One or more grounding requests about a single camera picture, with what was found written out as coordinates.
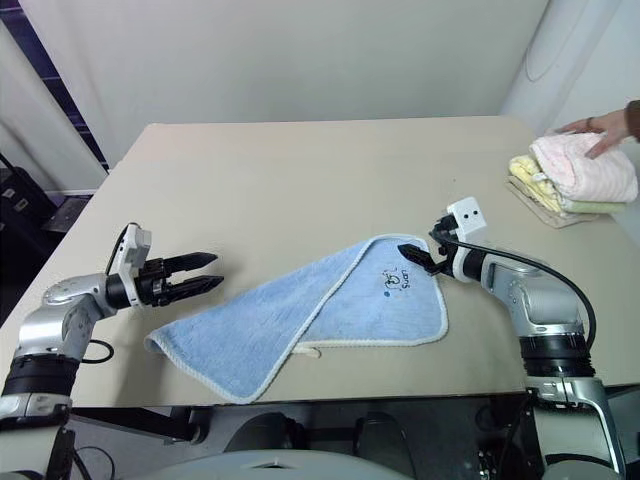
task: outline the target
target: pink towel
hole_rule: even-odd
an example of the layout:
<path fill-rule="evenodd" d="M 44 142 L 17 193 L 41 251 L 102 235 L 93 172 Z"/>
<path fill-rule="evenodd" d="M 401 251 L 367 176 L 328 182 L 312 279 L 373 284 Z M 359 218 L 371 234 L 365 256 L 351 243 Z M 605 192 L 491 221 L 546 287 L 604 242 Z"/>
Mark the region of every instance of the pink towel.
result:
<path fill-rule="evenodd" d="M 560 194 L 586 202 L 633 202 L 638 179 L 633 164 L 617 148 L 585 156 L 600 140 L 595 133 L 540 137 L 531 145 L 538 164 Z"/>

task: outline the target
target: printed logo on towel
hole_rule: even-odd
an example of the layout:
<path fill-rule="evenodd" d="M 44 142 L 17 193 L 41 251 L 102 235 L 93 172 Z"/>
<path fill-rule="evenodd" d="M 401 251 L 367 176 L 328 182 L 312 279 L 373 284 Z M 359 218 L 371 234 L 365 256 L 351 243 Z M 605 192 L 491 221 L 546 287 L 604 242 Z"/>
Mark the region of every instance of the printed logo on towel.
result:
<path fill-rule="evenodd" d="M 396 267 L 392 270 L 384 270 L 382 275 L 384 276 L 384 286 L 387 288 L 387 291 L 384 292 L 385 297 L 391 296 L 389 290 L 402 291 L 405 288 L 411 287 L 409 272 L 407 270 L 398 271 L 398 267 Z"/>

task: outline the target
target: sleeve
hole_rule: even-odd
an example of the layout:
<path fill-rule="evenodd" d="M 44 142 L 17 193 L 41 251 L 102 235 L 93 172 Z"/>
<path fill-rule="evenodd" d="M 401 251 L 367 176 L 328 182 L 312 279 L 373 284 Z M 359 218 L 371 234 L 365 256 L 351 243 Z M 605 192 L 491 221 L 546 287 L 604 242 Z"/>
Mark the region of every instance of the sleeve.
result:
<path fill-rule="evenodd" d="M 624 110 L 625 119 L 629 134 L 633 135 L 640 142 L 640 100 L 629 102 Z"/>

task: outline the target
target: beige tabletop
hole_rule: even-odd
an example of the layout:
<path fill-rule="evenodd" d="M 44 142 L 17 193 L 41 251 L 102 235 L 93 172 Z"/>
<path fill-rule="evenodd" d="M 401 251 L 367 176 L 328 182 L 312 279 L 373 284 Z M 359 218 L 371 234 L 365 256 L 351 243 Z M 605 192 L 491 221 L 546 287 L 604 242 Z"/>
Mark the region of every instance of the beige tabletop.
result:
<path fill-rule="evenodd" d="M 0 330 L 0 371 L 8 371 L 19 325 L 43 291 L 102 271 L 122 227 L 136 221 L 153 232 L 150 258 L 214 252 L 221 258 L 204 273 L 226 280 L 198 298 L 99 322 L 94 338 L 116 355 L 80 367 L 74 404 L 220 403 L 164 356 L 146 352 L 144 336 L 373 235 L 426 237 L 449 203 L 473 195 L 492 244 L 546 260 L 589 296 L 599 322 L 593 363 L 605 384 L 640 382 L 640 249 L 606 216 L 554 230 L 504 187 L 508 160 L 532 138 L 504 117 L 151 125 Z M 439 342 L 293 355 L 260 401 L 522 389 L 506 311 L 477 284 L 439 282 L 449 313 Z"/>

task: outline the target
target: yellow towel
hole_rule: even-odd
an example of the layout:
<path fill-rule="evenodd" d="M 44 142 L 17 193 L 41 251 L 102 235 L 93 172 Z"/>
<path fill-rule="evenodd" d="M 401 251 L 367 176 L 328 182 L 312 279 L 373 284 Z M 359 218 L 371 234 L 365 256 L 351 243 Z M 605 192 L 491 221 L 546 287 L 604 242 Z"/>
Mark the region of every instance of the yellow towel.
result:
<path fill-rule="evenodd" d="M 511 175 L 520 179 L 527 186 L 535 199 L 545 208 L 552 212 L 562 212 L 562 207 L 558 200 L 559 195 L 553 183 L 546 179 L 533 180 L 534 175 L 543 174 L 534 158 L 530 155 L 520 155 L 512 158 L 509 162 L 509 171 Z"/>

